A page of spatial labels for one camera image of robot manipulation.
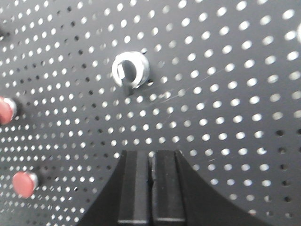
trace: red cap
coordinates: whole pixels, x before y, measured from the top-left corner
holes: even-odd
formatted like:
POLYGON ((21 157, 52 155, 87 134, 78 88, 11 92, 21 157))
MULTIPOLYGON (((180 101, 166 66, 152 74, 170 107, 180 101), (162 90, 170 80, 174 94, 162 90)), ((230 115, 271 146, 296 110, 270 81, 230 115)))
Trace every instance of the red cap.
POLYGON ((29 172, 17 172, 13 176, 13 187, 17 194, 27 199, 33 194, 36 188, 36 181, 29 172))
POLYGON ((5 125, 11 122, 14 112, 10 105, 0 97, 0 124, 5 125))

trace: black perforated panel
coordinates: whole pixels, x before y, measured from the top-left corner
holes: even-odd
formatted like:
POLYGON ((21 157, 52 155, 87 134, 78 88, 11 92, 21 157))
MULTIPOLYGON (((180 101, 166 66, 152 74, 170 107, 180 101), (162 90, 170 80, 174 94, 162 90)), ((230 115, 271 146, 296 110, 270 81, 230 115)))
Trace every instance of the black perforated panel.
POLYGON ((125 149, 180 149, 243 210, 301 222, 300 1, 2 0, 0 19, 0 95, 22 104, 0 128, 3 225, 76 225, 125 149), (129 97, 125 51, 151 72, 129 97), (27 200, 20 170, 43 178, 27 200))

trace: hole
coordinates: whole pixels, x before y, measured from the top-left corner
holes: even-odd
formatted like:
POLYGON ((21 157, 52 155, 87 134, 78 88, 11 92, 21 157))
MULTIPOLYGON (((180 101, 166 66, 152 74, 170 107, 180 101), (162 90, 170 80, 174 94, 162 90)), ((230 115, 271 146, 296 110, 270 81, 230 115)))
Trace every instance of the hole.
POLYGON ((282 181, 282 185, 285 186, 285 187, 290 186, 291 181, 290 180, 284 180, 284 181, 282 181))
POLYGON ((282 170, 287 170, 288 166, 285 165, 285 164, 281 164, 281 165, 280 165, 280 168, 281 168, 282 170))
POLYGON ((285 217, 288 218, 288 219, 291 219, 293 217, 293 215, 292 215, 292 213, 286 213, 285 217))
POLYGON ((267 214, 268 217, 274 216, 274 212, 272 212, 272 211, 268 211, 266 214, 267 214))
POLYGON ((269 195, 265 196, 263 199, 265 200, 265 202, 271 202, 272 201, 272 198, 269 195))
POLYGON ((291 202, 292 199, 291 199, 289 196, 287 196, 287 197, 284 198, 284 201, 286 201, 286 202, 291 202))
POLYGON ((283 130, 277 130, 276 131, 276 135, 279 136, 279 137, 281 137, 281 136, 284 135, 284 131, 283 130))
POLYGON ((278 148, 278 152, 280 154, 285 154, 286 153, 286 148, 285 147, 280 147, 280 148, 278 148))

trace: black plastic part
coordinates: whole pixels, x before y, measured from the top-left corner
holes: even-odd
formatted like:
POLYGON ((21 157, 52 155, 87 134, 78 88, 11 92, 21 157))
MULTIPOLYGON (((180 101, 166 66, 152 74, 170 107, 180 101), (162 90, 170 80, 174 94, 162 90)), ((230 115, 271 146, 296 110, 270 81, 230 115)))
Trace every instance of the black plastic part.
POLYGON ((110 180, 77 226, 115 226, 117 224, 126 160, 127 152, 123 151, 110 180))
POLYGON ((173 151, 157 151, 152 164, 152 213, 155 226, 184 226, 182 196, 173 151))
POLYGON ((145 153, 127 152, 120 201, 119 226, 148 226, 150 223, 149 165, 145 153))
POLYGON ((187 226, 269 226, 217 193, 199 177, 180 151, 175 156, 187 226))

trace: black surface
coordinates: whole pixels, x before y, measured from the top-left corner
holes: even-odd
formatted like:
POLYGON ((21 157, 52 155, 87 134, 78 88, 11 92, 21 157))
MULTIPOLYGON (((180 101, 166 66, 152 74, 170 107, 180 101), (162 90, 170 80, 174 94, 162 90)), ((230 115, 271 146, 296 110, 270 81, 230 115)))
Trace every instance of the black surface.
POLYGON ((101 194, 96 198, 90 209, 77 224, 78 226, 115 226, 119 220, 119 209, 123 178, 128 160, 128 152, 121 154, 117 167, 112 177, 104 187, 101 194))
POLYGON ((154 225, 185 226, 186 217, 174 151, 156 151, 152 160, 154 225))
POLYGON ((127 152, 118 216, 119 226, 150 225, 149 173, 150 168, 145 153, 127 152))
POLYGON ((269 226, 218 194, 175 153, 188 226, 269 226))
POLYGON ((275 226, 299 225, 300 2, 247 0, 237 10, 240 2, 188 0, 181 8, 180 0, 2 0, 0 95, 23 107, 0 128, 1 223, 74 226, 122 150, 180 149, 206 183, 244 212, 275 226), (221 7, 227 11, 218 16, 221 7), (285 18, 290 9, 293 16, 285 18), (190 23, 182 26, 185 18, 190 23), (127 97, 111 64, 117 54, 142 49, 153 83, 127 97), (289 61, 294 51, 299 55, 289 61), (250 59, 255 64, 246 68, 250 59), (259 102, 250 103, 255 96, 259 102), (11 186, 20 170, 44 177, 27 200, 11 186))

